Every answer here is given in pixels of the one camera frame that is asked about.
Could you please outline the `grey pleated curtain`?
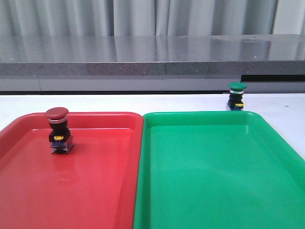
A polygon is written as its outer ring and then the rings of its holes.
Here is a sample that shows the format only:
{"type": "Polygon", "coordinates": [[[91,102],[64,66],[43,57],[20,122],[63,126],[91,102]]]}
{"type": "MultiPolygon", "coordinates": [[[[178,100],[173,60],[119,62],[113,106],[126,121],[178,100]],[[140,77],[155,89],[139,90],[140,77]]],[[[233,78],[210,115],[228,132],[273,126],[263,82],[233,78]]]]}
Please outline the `grey pleated curtain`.
{"type": "Polygon", "coordinates": [[[305,32],[302,0],[3,0],[2,36],[203,36],[305,32]]]}

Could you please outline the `red mushroom push button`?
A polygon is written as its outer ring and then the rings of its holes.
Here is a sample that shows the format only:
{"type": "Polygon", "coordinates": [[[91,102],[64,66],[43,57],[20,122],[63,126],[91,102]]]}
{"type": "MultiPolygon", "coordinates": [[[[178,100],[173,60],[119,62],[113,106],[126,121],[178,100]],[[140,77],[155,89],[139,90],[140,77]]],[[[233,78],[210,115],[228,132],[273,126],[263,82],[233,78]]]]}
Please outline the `red mushroom push button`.
{"type": "Polygon", "coordinates": [[[52,154],[68,154],[73,147],[73,136],[67,127],[68,113],[65,107],[51,108],[45,112],[52,129],[49,134],[52,154]]]}

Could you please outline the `grey stone counter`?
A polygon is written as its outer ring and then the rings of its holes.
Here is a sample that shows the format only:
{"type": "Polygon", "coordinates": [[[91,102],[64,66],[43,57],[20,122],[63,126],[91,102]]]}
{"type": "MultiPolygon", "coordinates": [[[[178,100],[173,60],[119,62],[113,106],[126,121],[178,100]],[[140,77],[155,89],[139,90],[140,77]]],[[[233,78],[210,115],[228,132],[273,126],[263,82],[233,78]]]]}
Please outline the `grey stone counter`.
{"type": "Polygon", "coordinates": [[[2,36],[2,94],[303,93],[301,35],[2,36]]]}

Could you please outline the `green mushroom push button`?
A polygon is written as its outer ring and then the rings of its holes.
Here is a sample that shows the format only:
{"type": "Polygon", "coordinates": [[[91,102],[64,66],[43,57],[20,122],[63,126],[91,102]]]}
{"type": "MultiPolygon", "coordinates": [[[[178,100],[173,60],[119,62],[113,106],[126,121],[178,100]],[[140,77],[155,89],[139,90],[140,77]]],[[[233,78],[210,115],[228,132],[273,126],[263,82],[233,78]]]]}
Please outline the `green mushroom push button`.
{"type": "Polygon", "coordinates": [[[245,83],[232,82],[228,84],[229,99],[227,102],[227,109],[229,111],[242,111],[244,108],[244,103],[242,101],[244,90],[247,88],[245,83]]]}

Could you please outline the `red plastic tray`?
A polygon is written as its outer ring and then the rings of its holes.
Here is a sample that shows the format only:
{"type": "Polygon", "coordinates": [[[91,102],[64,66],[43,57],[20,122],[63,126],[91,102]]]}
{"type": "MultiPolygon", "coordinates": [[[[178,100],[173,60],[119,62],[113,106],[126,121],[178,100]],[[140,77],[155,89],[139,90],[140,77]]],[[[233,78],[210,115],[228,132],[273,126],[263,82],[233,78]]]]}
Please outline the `red plastic tray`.
{"type": "Polygon", "coordinates": [[[3,229],[130,229],[143,117],[129,112],[70,113],[74,145],[52,154],[43,113],[0,133],[3,229]]]}

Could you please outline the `green plastic tray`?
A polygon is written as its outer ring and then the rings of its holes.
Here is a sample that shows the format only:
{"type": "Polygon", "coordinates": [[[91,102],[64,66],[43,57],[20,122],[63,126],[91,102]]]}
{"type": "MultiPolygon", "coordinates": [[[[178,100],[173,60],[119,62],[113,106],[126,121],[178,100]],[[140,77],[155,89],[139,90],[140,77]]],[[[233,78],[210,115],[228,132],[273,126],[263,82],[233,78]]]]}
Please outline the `green plastic tray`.
{"type": "Polygon", "coordinates": [[[258,114],[144,116],[136,229],[302,229],[305,162],[258,114]]]}

